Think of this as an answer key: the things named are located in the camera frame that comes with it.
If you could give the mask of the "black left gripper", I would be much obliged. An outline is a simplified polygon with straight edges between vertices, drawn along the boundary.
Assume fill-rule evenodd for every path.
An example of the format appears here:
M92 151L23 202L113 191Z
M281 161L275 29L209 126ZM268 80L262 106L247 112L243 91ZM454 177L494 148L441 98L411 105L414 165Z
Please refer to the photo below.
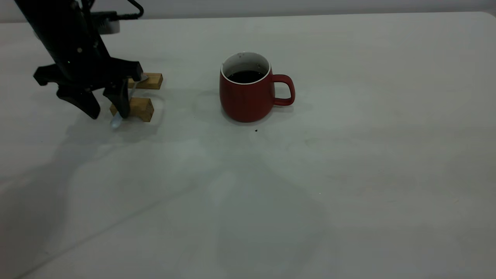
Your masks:
M93 93L84 89L96 90L108 85L103 95L110 100L123 119L129 117L131 107L128 78L141 80L144 72L140 62L111 57L102 39L96 39L89 49L82 49L80 52L78 48L57 50L57 46L62 46L60 41L39 41L54 61L51 65L36 69L33 77L39 85L56 83L72 86L59 87L57 97L76 106L92 119L98 118L100 106Z

